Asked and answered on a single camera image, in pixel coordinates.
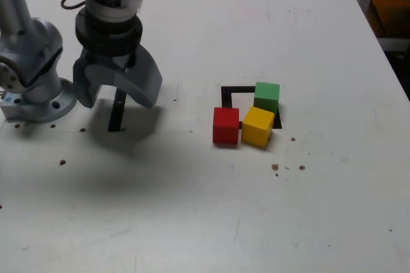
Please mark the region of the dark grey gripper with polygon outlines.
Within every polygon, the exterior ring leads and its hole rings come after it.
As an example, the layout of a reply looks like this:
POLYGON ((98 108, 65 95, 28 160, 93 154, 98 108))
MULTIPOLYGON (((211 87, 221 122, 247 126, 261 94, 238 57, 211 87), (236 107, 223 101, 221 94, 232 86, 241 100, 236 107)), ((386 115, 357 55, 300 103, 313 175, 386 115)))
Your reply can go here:
POLYGON ((105 56, 83 48, 73 66, 73 90, 78 101, 93 108, 103 85, 115 87, 136 103, 152 108, 163 78, 154 58, 144 47, 123 56, 105 56))

